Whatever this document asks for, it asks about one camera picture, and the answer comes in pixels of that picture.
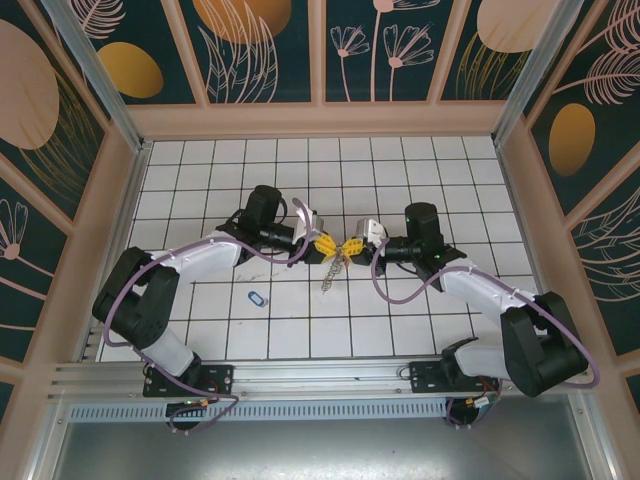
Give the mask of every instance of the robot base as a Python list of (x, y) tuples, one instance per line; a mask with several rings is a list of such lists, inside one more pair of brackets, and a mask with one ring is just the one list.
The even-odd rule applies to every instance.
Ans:
[[(455, 380), (447, 376), (442, 362), (411, 362), (409, 364), (411, 391), (413, 393), (482, 393), (484, 384), (478, 377), (457, 375)], [(500, 386), (495, 378), (485, 377), (485, 381), (495, 390)]]
[[(194, 388), (228, 395), (233, 386), (233, 365), (202, 365), (200, 377)], [(142, 395), (146, 398), (176, 398), (198, 397), (187, 392), (167, 380), (155, 368), (149, 367), (145, 373)]]

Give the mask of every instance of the leaf illustration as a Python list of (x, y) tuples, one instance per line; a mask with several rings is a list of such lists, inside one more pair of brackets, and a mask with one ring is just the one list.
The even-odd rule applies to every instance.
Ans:
[(583, 220), (574, 241), (598, 300), (640, 295), (640, 188), (616, 208)]
[(238, 103), (255, 103), (265, 94), (269, 95), (266, 100), (268, 103), (273, 99), (278, 85), (276, 46), (271, 31), (262, 18), (256, 22), (253, 14), (249, 15), (249, 25), (250, 30), (255, 32), (257, 41), (251, 45), (252, 59), (247, 72), (249, 82), (246, 94), (238, 98)]
[(591, 103), (622, 105), (622, 99), (640, 86), (640, 50), (600, 55), (580, 82)]
[(267, 24), (256, 19), (246, 2), (243, 15), (230, 0), (220, 0), (216, 6), (202, 0), (202, 6), (205, 23), (218, 33), (210, 36), (200, 28), (209, 52), (206, 84), (212, 99), (216, 103), (271, 101), (278, 84), (278, 58)]
[(202, 38), (207, 44), (209, 53), (209, 72), (207, 74), (207, 91), (216, 103), (226, 103), (229, 98), (229, 72), (220, 54), (221, 46), (217, 37), (212, 39), (207, 32), (198, 27)]
[(70, 0), (82, 30), (89, 38), (105, 40), (126, 13), (122, 0)]
[(615, 51), (636, 50), (640, 44), (640, 0), (617, 0), (604, 32)]
[(633, 225), (634, 219), (638, 215), (640, 215), (640, 188), (616, 208), (600, 215), (585, 218), (580, 223), (578, 234), (574, 236), (576, 246), (578, 249), (582, 249), (607, 240), (616, 230), (625, 225)]

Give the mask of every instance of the metal frame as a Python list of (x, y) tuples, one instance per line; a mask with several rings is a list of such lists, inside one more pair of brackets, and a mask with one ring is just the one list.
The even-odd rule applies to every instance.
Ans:
[(584, 0), (558, 2), (538, 44), (531, 52), (518, 77), (494, 129), (494, 143), (499, 148), (509, 138), (513, 127), (544, 77), (565, 35), (582, 8)]
[[(240, 396), (241, 405), (245, 409), (252, 406), (269, 408), (283, 405), (313, 405), (318, 401), (339, 405), (375, 405), (391, 402), (400, 408), (411, 408), (416, 402), (441, 402), (443, 395), (413, 394), (409, 381), (401, 379), (399, 373), (410, 361), (435, 358), (438, 357), (234, 362), (236, 370), (233, 391)], [(59, 365), (49, 392), (49, 405), (41, 430), (41, 440), (34, 449), (29, 474), (25, 475), (24, 479), (52, 478), (67, 426), (73, 423), (72, 414), (78, 408), (86, 409), (93, 406), (101, 409), (101, 412), (108, 412), (118, 408), (154, 409), (154, 405), (165, 405), (164, 399), (142, 397), (143, 379), (141, 363), (87, 362)], [(507, 382), (503, 395), (521, 394)], [(593, 478), (619, 479), (615, 454), (604, 432), (597, 409), (589, 401), (590, 395), (563, 386), (556, 387), (544, 395), (569, 395), (571, 411)], [(259, 419), (245, 416), (246, 420)], [(280, 416), (281, 419), (287, 418), (284, 414)], [(407, 413), (404, 418), (420, 416)], [(129, 419), (117, 418), (114, 421), (136, 422), (139, 419), (133, 415)]]
[(571, 413), (594, 479), (621, 479), (620, 466), (593, 394), (581, 391), (569, 395)]

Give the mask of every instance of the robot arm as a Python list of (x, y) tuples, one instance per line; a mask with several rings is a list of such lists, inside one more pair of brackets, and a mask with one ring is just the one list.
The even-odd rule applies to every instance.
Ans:
[[(411, 204), (405, 209), (405, 219), (407, 236), (389, 238), (376, 274), (383, 274), (389, 263), (411, 263), (418, 277), (426, 281), (446, 267), (464, 267), (468, 271), (444, 273), (432, 285), (470, 304), (501, 331), (501, 338), (474, 337), (444, 349), (441, 366), (452, 384), (460, 375), (503, 378), (511, 380), (524, 394), (535, 397), (587, 369), (585, 357), (556, 326), (486, 277), (472, 274), (473, 262), (444, 243), (435, 206)], [(370, 265), (382, 239), (387, 237), (386, 229), (374, 220), (364, 219), (358, 224), (356, 236), (362, 239), (365, 248), (351, 259), (356, 264)], [(559, 295), (518, 293), (578, 336)], [(538, 335), (536, 329), (546, 334)]]
[[(301, 211), (298, 212), (301, 218), (296, 228), (275, 223), (281, 203), (282, 195), (277, 189), (259, 185), (249, 196), (244, 209), (205, 238), (231, 236), (255, 250), (274, 248), (288, 252), (292, 258), (304, 244), (307, 225)], [(314, 240), (322, 235), (324, 222), (306, 205), (304, 208), (311, 219), (311, 240)], [(151, 254), (135, 247), (126, 250), (94, 302), (93, 315), (105, 322), (115, 299), (133, 275), (143, 266), (170, 253)], [(182, 383), (194, 386), (201, 375), (201, 360), (167, 328), (176, 292), (211, 273), (240, 265), (253, 256), (251, 251), (223, 240), (205, 242), (188, 253), (170, 256), (138, 280), (136, 285), (142, 292), (127, 292), (113, 318), (112, 330)], [(324, 255), (315, 250), (314, 242), (309, 244), (301, 260), (320, 263), (323, 258)]]

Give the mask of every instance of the grid line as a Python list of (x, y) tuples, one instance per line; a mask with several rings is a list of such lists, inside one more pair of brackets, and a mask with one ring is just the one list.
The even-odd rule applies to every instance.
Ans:
[[(461, 140), (459, 140), (458, 138), (458, 140), (449, 142), (448, 145), (453, 145), (454, 147), (458, 148), (457, 144), (459, 144), (460, 141)], [(301, 142), (297, 147), (295, 147), (297, 148), (297, 150), (295, 148), (294, 150), (291, 150), (292, 154), (287, 157), (300, 161), (286, 162), (287, 165), (296, 163), (305, 164), (307, 168), (306, 177), (304, 176), (304, 174), (300, 174), (302, 167), (294, 167), (291, 169), (289, 167), (285, 168), (281, 165), (278, 165), (278, 154), (281, 154), (281, 149), (285, 148), (285, 145), (281, 144), (280, 141), (276, 142), (276, 152), (274, 158), (271, 158), (271, 156), (273, 155), (273, 151), (270, 151), (268, 152), (268, 159), (267, 157), (252, 157), (251, 160), (258, 161), (252, 161), (250, 162), (250, 165), (261, 166), (258, 168), (259, 171), (268, 171), (270, 175), (274, 175), (274, 182), (278, 182), (278, 175), (280, 175), (282, 181), (279, 183), (284, 183), (289, 186), (278, 188), (282, 191), (283, 195), (288, 201), (290, 200), (290, 197), (292, 195), (302, 197), (303, 192), (306, 192), (308, 199), (314, 197), (313, 202), (315, 203), (315, 205), (311, 204), (310, 207), (317, 210), (318, 213), (325, 218), (329, 225), (334, 224), (333, 222), (339, 222), (341, 228), (344, 229), (344, 235), (346, 239), (348, 239), (351, 234), (353, 234), (352, 231), (348, 230), (348, 226), (350, 225), (352, 228), (356, 219), (366, 217), (376, 218), (390, 230), (393, 228), (397, 230), (397, 233), (403, 235), (405, 234), (405, 205), (403, 205), (403, 201), (398, 201), (398, 198), (401, 197), (394, 195), (394, 190), (385, 189), (395, 188), (398, 189), (398, 192), (401, 192), (401, 190), (404, 190), (406, 188), (408, 194), (407, 201), (409, 202), (417, 201), (418, 198), (423, 198), (422, 195), (424, 195), (425, 193), (427, 194), (426, 201), (433, 202), (432, 200), (430, 200), (430, 195), (434, 192), (439, 192), (439, 194), (437, 195), (437, 202), (438, 206), (440, 207), (439, 213), (441, 215), (441, 224), (446, 220), (449, 220), (449, 224), (451, 225), (449, 227), (450, 233), (447, 233), (446, 235), (451, 235), (450, 243), (452, 245), (458, 246), (463, 251), (465, 250), (465, 245), (474, 245), (475, 250), (469, 247), (470, 252), (473, 253), (474, 251), (477, 251), (478, 254), (476, 256), (486, 255), (486, 258), (478, 257), (479, 260), (484, 260), (485, 263), (488, 263), (489, 258), (491, 258), (491, 264), (495, 266), (498, 276), (505, 279), (507, 282), (509, 282), (509, 279), (512, 278), (512, 282), (516, 282), (516, 285), (517, 282), (522, 282), (524, 285), (531, 285), (534, 283), (532, 281), (530, 272), (525, 275), (516, 275), (519, 270), (505, 269), (506, 273), (512, 273), (513, 275), (501, 275), (502, 272), (498, 270), (498, 260), (500, 260), (502, 264), (505, 263), (505, 260), (503, 259), (504, 254), (502, 254), (499, 250), (499, 245), (505, 245), (506, 249), (506, 245), (522, 245), (523, 242), (521, 240), (516, 241), (512, 239), (510, 239), (512, 241), (496, 242), (491, 241), (491, 238), (489, 237), (489, 228), (493, 229), (492, 232), (496, 231), (493, 222), (508, 222), (509, 215), (505, 215), (504, 219), (500, 218), (499, 220), (497, 219), (497, 217), (499, 216), (491, 217), (491, 224), (489, 224), (489, 222), (487, 221), (489, 217), (485, 217), (485, 215), (487, 213), (504, 212), (508, 214), (510, 212), (513, 212), (514, 210), (511, 203), (512, 199), (507, 199), (504, 193), (501, 193), (501, 191), (504, 190), (502, 186), (504, 186), (506, 182), (504, 180), (502, 172), (500, 172), (500, 174), (498, 175), (497, 169), (495, 168), (494, 164), (490, 162), (479, 162), (477, 164), (474, 164), (476, 159), (469, 158), (470, 150), (464, 143), (464, 157), (466, 158), (451, 159), (457, 160), (457, 163), (450, 164), (443, 173), (444, 165), (446, 165), (446, 163), (450, 159), (437, 158), (443, 156), (442, 151), (436, 154), (436, 158), (434, 159), (407, 159), (408, 153), (405, 149), (405, 143), (402, 137), (393, 137), (390, 139), (382, 139), (376, 141), (372, 141), (370, 137), (364, 137), (350, 139), (350, 143), (348, 144), (343, 144), (340, 139), (338, 139), (337, 142), (339, 161), (338, 165), (340, 168), (339, 172), (337, 172), (335, 162), (316, 161), (314, 161), (314, 165), (317, 166), (314, 167), (313, 171), (311, 171), (311, 169), (309, 168), (311, 165), (312, 143), (310, 139), (306, 139), (306, 160), (303, 160), (304, 142)], [(433, 148), (435, 151), (433, 138), (424, 137), (424, 142), (425, 143), (420, 143), (422, 147), (428, 149), (428, 145), (430, 144), (431, 148)], [(141, 206), (140, 197), (138, 198), (134, 223), (129, 234), (129, 245), (135, 244), (144, 249), (148, 247), (143, 247), (142, 244), (144, 242), (147, 242), (149, 243), (149, 245), (153, 244), (164, 247), (167, 241), (173, 242), (173, 240), (171, 239), (175, 238), (174, 236), (179, 236), (182, 238), (187, 234), (195, 235), (195, 231), (192, 233), (189, 232), (192, 229), (195, 230), (196, 225), (194, 224), (197, 221), (202, 222), (199, 230), (200, 236), (202, 237), (203, 235), (208, 233), (205, 231), (206, 225), (217, 225), (218, 223), (222, 223), (226, 220), (226, 218), (228, 218), (228, 216), (226, 216), (227, 210), (228, 215), (231, 215), (237, 208), (243, 207), (243, 202), (246, 202), (247, 196), (250, 193), (251, 186), (248, 185), (248, 182), (253, 182), (254, 178), (262, 180), (262, 178), (256, 177), (257, 172), (251, 170), (254, 168), (253, 166), (250, 167), (250, 169), (247, 169), (248, 142), (243, 141), (243, 152), (240, 153), (240, 144), (237, 145), (236, 150), (233, 152), (233, 155), (235, 155), (235, 159), (237, 160), (237, 162), (223, 161), (221, 163), (214, 163), (213, 160), (216, 155), (218, 155), (219, 157), (218, 160), (227, 160), (227, 158), (222, 158), (223, 155), (220, 155), (221, 153), (223, 153), (223, 149), (221, 148), (222, 144), (214, 142), (213, 150), (211, 152), (208, 152), (211, 154), (211, 161), (209, 162), (209, 164), (197, 164), (200, 165), (198, 168), (191, 168), (196, 164), (189, 164), (188, 173), (191, 175), (188, 177), (184, 177), (181, 182), (178, 182), (178, 180), (180, 179), (182, 166), (186, 165), (184, 162), (188, 160), (188, 158), (185, 158), (185, 156), (188, 155), (188, 151), (191, 151), (191, 146), (187, 145), (184, 142), (182, 142), (181, 147), (180, 163), (177, 164), (151, 164), (150, 156), (149, 163), (147, 164), (147, 170), (145, 171), (145, 180), (143, 181), (143, 187), (141, 190), (145, 193), (154, 192), (154, 195), (157, 195), (157, 197), (152, 196), (149, 198), (154, 201), (157, 198), (162, 203), (156, 206), (154, 203), (150, 202), (146, 205), (143, 204)], [(376, 159), (376, 157), (374, 156), (374, 150), (375, 152), (377, 152), (376, 154), (379, 157), (388, 158), (388, 160)], [(163, 153), (165, 150), (157, 149), (157, 151)], [(171, 154), (175, 156), (174, 158), (177, 158), (177, 153), (178, 145), (175, 145), (173, 146)], [(345, 155), (350, 158), (353, 157), (362, 159), (355, 161), (345, 160)], [(422, 155), (420, 154), (420, 152), (418, 152), (418, 155), (412, 153), (411, 156)], [(379, 163), (389, 161), (396, 162), (396, 165), (381, 165)], [(425, 165), (419, 165), (422, 162), (434, 163), (425, 163)], [(366, 178), (366, 180), (362, 181), (362, 179), (359, 179), (359, 181), (355, 181), (358, 179), (351, 179), (347, 181), (347, 183), (365, 183), (366, 185), (364, 186), (345, 186), (345, 175), (347, 174), (345, 172), (345, 166), (348, 164), (353, 165), (354, 163), (360, 163), (361, 165), (355, 167), (355, 170), (354, 167), (351, 166), (347, 168), (347, 171), (361, 171), (363, 172), (363, 174), (366, 174), (366, 177), (363, 177)], [(149, 185), (145, 187), (145, 183), (147, 183), (147, 177), (149, 175), (149, 169), (151, 166), (170, 167), (171, 165), (173, 165), (174, 168), (176, 166), (178, 168), (174, 183), (174, 190), (155, 190), (153, 188), (154, 186), (166, 186), (167, 178), (162, 178), (162, 175), (165, 173), (170, 176), (171, 182), (173, 183), (174, 170), (172, 169), (156, 169), (154, 171), (155, 176), (152, 177), (154, 181), (152, 183), (149, 183)], [(209, 168), (207, 188), (189, 188), (193, 186), (200, 186), (203, 184), (204, 178), (202, 177), (204, 176), (204, 172), (206, 171), (207, 166)], [(369, 168), (371, 168), (372, 170), (371, 174), (368, 173)], [(470, 179), (468, 177), (468, 174), (466, 173), (467, 168), (471, 172)], [(386, 178), (384, 176), (385, 172), (389, 172), (391, 177)], [(201, 174), (201, 180), (198, 180), (196, 178), (197, 173)], [(337, 178), (338, 173), (340, 175), (339, 183)], [(269, 184), (270, 181), (262, 180), (259, 183)], [(482, 187), (488, 187), (491, 185), (501, 187), (479, 189), (479, 185), (481, 185)], [(422, 192), (420, 192), (419, 189), (421, 187), (432, 187), (436, 188), (436, 190), (433, 191), (425, 188)], [(465, 189), (463, 190), (449, 187), (465, 187)], [(361, 191), (357, 191), (357, 194), (354, 194), (355, 192), (350, 192), (350, 189), (354, 188), (361, 189)], [(371, 192), (373, 192), (375, 195), (375, 206), (373, 205), (374, 199), (370, 197)], [(464, 201), (458, 201), (458, 193), (464, 194)], [(481, 194), (482, 198), (488, 199), (486, 202), (486, 207), (483, 206), (482, 203), (480, 203)], [(346, 204), (346, 198), (350, 199), (349, 205)], [(212, 208), (207, 209), (207, 205), (213, 201), (212, 199), (215, 199), (215, 205), (212, 204)], [(336, 203), (339, 201), (341, 201), (340, 206), (338, 206)], [(478, 202), (479, 208), (475, 206), (476, 201)], [(200, 207), (202, 206), (201, 202), (204, 202), (202, 213), (200, 213)], [(331, 215), (326, 215), (323, 213), (323, 209), (325, 208), (332, 209)], [(353, 211), (369, 211), (370, 213), (347, 214), (347, 212)], [(470, 235), (469, 227), (466, 227), (464, 225), (466, 218), (456, 217), (456, 215), (476, 216), (469, 218), (475, 222), (478, 231), (484, 232), (482, 235), (486, 234), (486, 238), (484, 238), (484, 236), (476, 235), (474, 237), (473, 235)], [(477, 216), (482, 216), (482, 221), (484, 222), (482, 226), (480, 224), (480, 218)], [(289, 221), (295, 219), (295, 215), (289, 216), (288, 219)], [(174, 225), (171, 232), (169, 232), (169, 225), (171, 221), (174, 221)], [(498, 228), (501, 228), (503, 225), (506, 226), (507, 223), (498, 223), (497, 225)], [(328, 231), (330, 234), (333, 233), (331, 232), (331, 227), (328, 227)], [(487, 244), (489, 245), (490, 249), (482, 246)], [(220, 289), (220, 295), (222, 295), (223, 291), (225, 296), (229, 295), (227, 299), (227, 318), (224, 318), (224, 313), (220, 315), (219, 310), (221, 309), (219, 307), (222, 306), (222, 310), (224, 309), (224, 304), (221, 300), (217, 302), (217, 315), (212, 314), (211, 316), (222, 316), (223, 318), (207, 319), (207, 308), (214, 308), (215, 300), (213, 302), (206, 302), (206, 299), (203, 299), (202, 295), (204, 291), (206, 291), (206, 289), (200, 291), (200, 296), (196, 299), (196, 287), (191, 286), (187, 287), (191, 289), (190, 297), (188, 293), (184, 294), (181, 299), (181, 301), (184, 303), (181, 304), (180, 314), (176, 314), (177, 317), (186, 318), (171, 320), (171, 324), (179, 327), (182, 331), (184, 331), (184, 328), (186, 326), (185, 335), (187, 342), (196, 341), (195, 337), (194, 339), (189, 340), (189, 334), (192, 332), (191, 327), (194, 326), (191, 322), (199, 322), (197, 324), (197, 330), (199, 332), (207, 330), (207, 327), (205, 326), (207, 324), (203, 324), (202, 322), (226, 322), (226, 324), (209, 323), (209, 325), (211, 325), (212, 332), (221, 332), (220, 337), (213, 337), (217, 338), (216, 344), (219, 345), (219, 347), (216, 347), (215, 350), (211, 350), (211, 353), (209, 354), (210, 356), (219, 358), (213, 359), (203, 356), (204, 360), (227, 360), (229, 359), (230, 355), (233, 359), (264, 359), (265, 355), (263, 352), (265, 343), (266, 356), (268, 358), (281, 358), (287, 355), (286, 350), (284, 352), (282, 351), (282, 342), (285, 341), (284, 348), (286, 348), (287, 339), (292, 339), (292, 341), (304, 343), (307, 343), (308, 341), (308, 354), (303, 355), (303, 353), (301, 353), (306, 350), (304, 343), (302, 345), (298, 344), (297, 349), (291, 350), (290, 354), (297, 358), (299, 358), (301, 355), (303, 355), (303, 358), (336, 358), (335, 355), (331, 354), (331, 352), (333, 351), (340, 352), (338, 355), (339, 358), (344, 358), (344, 356), (349, 358), (366, 358), (368, 356), (388, 357), (397, 355), (398, 352), (414, 351), (416, 349), (417, 344), (415, 343), (415, 340), (413, 344), (407, 343), (409, 342), (409, 340), (407, 339), (410, 339), (412, 333), (418, 332), (418, 330), (412, 330), (414, 328), (420, 329), (419, 332), (420, 335), (422, 335), (420, 338), (423, 338), (422, 342), (426, 342), (426, 344), (421, 345), (420, 348), (424, 350), (425, 354), (428, 354), (427, 352), (431, 351), (437, 352), (438, 346), (442, 348), (444, 345), (460, 340), (460, 338), (458, 337), (451, 337), (453, 335), (453, 332), (459, 331), (460, 328), (463, 328), (461, 319), (454, 320), (458, 317), (453, 317), (459, 315), (466, 316), (467, 320), (470, 322), (471, 332), (476, 333), (474, 328), (475, 320), (472, 320), (471, 317), (471, 310), (474, 309), (470, 309), (465, 304), (460, 303), (456, 303), (454, 306), (449, 305), (446, 301), (446, 297), (433, 296), (430, 299), (430, 295), (427, 295), (427, 293), (425, 292), (425, 301), (423, 302), (423, 304), (419, 305), (417, 308), (410, 309), (392, 309), (388, 304), (384, 303), (377, 303), (377, 305), (374, 305), (376, 304), (376, 302), (379, 302), (379, 300), (376, 300), (376, 296), (369, 295), (367, 288), (365, 288), (367, 287), (365, 282), (369, 278), (369, 271), (364, 267), (359, 267), (356, 265), (352, 265), (348, 269), (344, 267), (345, 270), (343, 271), (343, 274), (340, 275), (340, 278), (334, 279), (334, 289), (340, 289), (340, 292), (332, 292), (335, 295), (339, 294), (341, 296), (339, 297), (339, 299), (334, 299), (333, 295), (331, 295), (329, 296), (329, 299), (325, 299), (323, 303), (323, 300), (319, 300), (317, 298), (320, 293), (314, 290), (315, 287), (321, 284), (322, 272), (324, 271), (322, 268), (316, 267), (317, 269), (314, 269), (312, 272), (311, 268), (300, 264), (294, 266), (293, 269), (295, 270), (296, 268), (306, 268), (306, 273), (304, 273), (303, 276), (296, 275), (296, 273), (294, 272), (293, 276), (282, 275), (276, 278), (274, 275), (276, 272), (276, 270), (274, 269), (274, 265), (270, 265), (268, 268), (265, 267), (265, 269), (261, 269), (259, 260), (254, 259), (249, 263), (249, 269), (254, 268), (252, 265), (257, 265), (257, 272), (262, 273), (266, 270), (266, 275), (269, 275), (270, 277), (267, 280), (257, 280), (259, 282), (264, 282), (264, 287), (266, 287), (266, 282), (269, 283), (268, 288), (270, 305), (268, 307), (268, 310), (265, 308), (264, 310), (258, 309), (253, 311), (251, 310), (251, 307), (247, 307), (245, 309), (244, 302), (249, 302), (249, 300), (244, 298), (244, 295), (243, 298), (239, 298), (238, 296), (242, 295), (242, 292), (245, 292), (249, 288), (247, 283), (251, 281), (252, 275), (245, 275), (246, 270), (244, 272), (239, 272), (238, 275), (236, 275), (236, 271), (234, 269), (230, 272), (230, 279), (225, 274), (224, 276), (221, 275), (196, 282), (196, 286), (220, 285), (220, 287), (216, 287)], [(396, 270), (394, 267), (392, 269), (392, 273), (385, 276), (384, 287), (387, 289), (387, 292), (389, 294), (391, 287), (393, 287), (395, 296), (404, 297), (412, 293), (414, 287), (412, 285), (412, 282), (400, 282), (400, 280), (411, 278), (415, 277), (405, 275), (403, 272)], [(274, 282), (278, 282), (280, 283), (280, 285), (274, 286)], [(287, 294), (282, 296), (279, 295), (280, 291), (288, 292), (289, 288), (300, 289), (298, 291), (301, 291), (301, 294), (304, 293), (308, 296), (306, 302), (298, 301), (296, 303), (295, 301), (293, 301), (295, 299), (289, 298)], [(238, 297), (235, 299), (235, 305), (239, 308), (239, 310), (237, 311), (234, 308), (234, 296)], [(281, 302), (291, 302), (291, 307), (289, 308), (286, 303), (283, 304)], [(306, 315), (302, 315), (302, 311), (304, 309), (307, 310)], [(440, 320), (436, 323), (432, 321), (432, 319), (435, 318), (434, 315), (440, 318)], [(279, 328), (274, 327), (275, 325), (277, 325), (277, 322), (280, 322), (282, 320), (291, 321), (291, 318), (295, 319), (295, 321), (291, 323), (291, 325), (294, 327), (294, 333), (289, 334), (287, 332), (288, 329), (283, 327), (283, 325), (286, 324), (281, 324), (282, 326), (280, 326)], [(368, 322), (367, 319), (370, 318), (377, 318), (378, 320)], [(425, 321), (429, 322), (431, 343), (429, 343), (429, 340), (427, 340), (427, 330), (424, 330), (425, 327), (416, 320), (417, 318), (424, 319)], [(453, 321), (452, 324), (446, 321), (446, 319), (449, 318)], [(251, 322), (251, 327), (248, 328), (248, 330), (244, 330), (244, 327), (240, 327), (238, 329), (238, 324), (245, 320)], [(227, 327), (226, 335), (222, 332), (222, 328), (224, 325), (226, 325)], [(305, 325), (305, 328), (308, 329), (308, 340), (304, 339), (305, 337), (303, 334), (304, 330), (302, 329), (302, 325)], [(246, 331), (250, 332), (249, 337), (244, 336)], [(341, 347), (337, 346), (336, 350), (331, 350), (332, 346), (328, 345), (328, 342), (331, 342), (333, 340), (332, 335), (342, 335), (342, 337), (340, 337), (342, 339), (342, 342), (340, 344)], [(241, 345), (241, 343), (244, 342), (247, 342), (249, 346)], [(375, 344), (377, 346), (372, 349), (372, 347), (370, 347), (371, 344)], [(105, 361), (113, 360), (113, 352), (109, 351), (109, 355), (106, 355), (104, 351), (105, 349), (103, 348), (100, 353), (101, 358)]]
[[(344, 227), (344, 239), (347, 241), (349, 237), (349, 232), (347, 232), (347, 215), (346, 215), (346, 204), (344, 201), (344, 174), (342, 170), (342, 165), (344, 160), (342, 159), (342, 140), (338, 139), (338, 154), (340, 157), (340, 194), (342, 195), (342, 224)], [(349, 278), (349, 272), (345, 271), (345, 277)], [(349, 345), (351, 348), (351, 356), (353, 357), (353, 324), (351, 322), (351, 289), (349, 287), (349, 282), (347, 282), (347, 313), (349, 317)]]

